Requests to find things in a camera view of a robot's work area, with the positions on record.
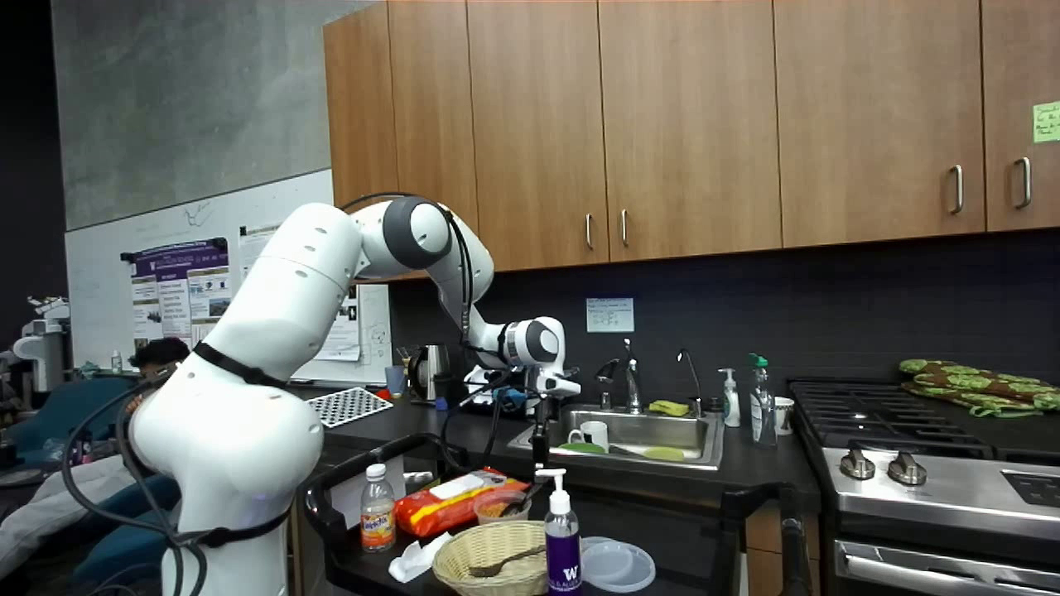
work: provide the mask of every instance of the sink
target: sink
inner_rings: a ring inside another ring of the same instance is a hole
[[[565,445],[571,429],[587,421],[607,425],[609,449],[582,449]],[[530,432],[518,435],[508,448],[530,449]],[[659,417],[659,415],[623,415],[623,410],[565,410],[551,425],[551,455],[576,459],[617,459],[635,466],[686,466],[718,472],[721,466],[725,429],[718,415],[707,417]]]

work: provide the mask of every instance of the wooden cabinet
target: wooden cabinet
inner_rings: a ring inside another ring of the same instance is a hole
[[[1060,142],[1032,140],[1053,25],[1041,0],[385,0],[325,30],[335,202],[441,200],[500,271],[1060,227]]]
[[[818,516],[800,516],[804,559],[813,574],[813,592],[821,592],[821,537]],[[779,596],[784,585],[783,574],[783,516],[775,502],[759,507],[749,523],[749,596]]]
[[[397,185],[386,2],[325,27],[335,204]]]
[[[1032,140],[1032,106],[1060,102],[1056,25],[1060,2],[983,0],[989,231],[1060,227],[1060,142]]]
[[[784,244],[983,231],[982,2],[779,0]]]
[[[498,270],[607,263],[595,2],[467,0],[479,240]]]
[[[335,202],[418,193],[478,227],[463,0],[386,0],[325,30]]]
[[[773,0],[598,0],[609,257],[779,244]]]

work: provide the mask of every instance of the bottle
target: bottle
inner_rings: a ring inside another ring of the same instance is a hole
[[[775,400],[770,390],[770,359],[751,356],[751,445],[775,448]]]
[[[386,484],[386,466],[370,464],[364,472],[364,501],[360,501],[360,549],[385,553],[397,544],[395,527],[395,495]]]
[[[738,429],[738,390],[735,390],[735,378],[731,367],[718,367],[718,376],[725,376],[725,429]]]
[[[551,512],[544,520],[544,553],[551,592],[576,592],[582,585],[579,523],[562,489],[562,466],[537,466],[537,478],[553,478]]]

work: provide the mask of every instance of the gray wall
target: gray wall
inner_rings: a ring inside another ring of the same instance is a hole
[[[328,165],[322,27],[364,0],[54,0],[66,230]],[[500,274],[489,321],[560,316],[572,363],[587,292],[633,292],[650,395],[672,363],[764,350],[775,376],[892,376],[903,356],[1060,378],[1056,231]],[[395,346],[455,341],[428,283],[395,285]]]
[[[322,27],[370,0],[54,0],[66,230],[328,169]]]
[[[710,395],[714,367],[773,359],[792,376],[893,378],[902,359],[957,359],[1060,380],[1060,231],[938,240],[857,248],[763,251],[656,265],[500,274],[479,302],[486,321],[556,316],[571,363],[595,390],[618,339],[582,334],[582,299],[635,294],[644,395],[693,395],[677,350],[689,347]],[[390,285],[395,347],[443,341],[467,367],[428,283]]]

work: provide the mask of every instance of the cabinet door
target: cabinet door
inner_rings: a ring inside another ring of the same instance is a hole
[[[978,0],[779,0],[784,244],[983,231]]]
[[[478,227],[463,0],[390,0],[397,185]]]
[[[598,0],[609,257],[779,244],[773,0]]]
[[[989,231],[1060,227],[1056,27],[1056,0],[983,0]],[[1046,102],[1053,118],[1032,123],[1032,106]]]
[[[386,2],[325,27],[335,204],[397,189]]]
[[[467,0],[479,234],[498,270],[607,263],[595,2]]]

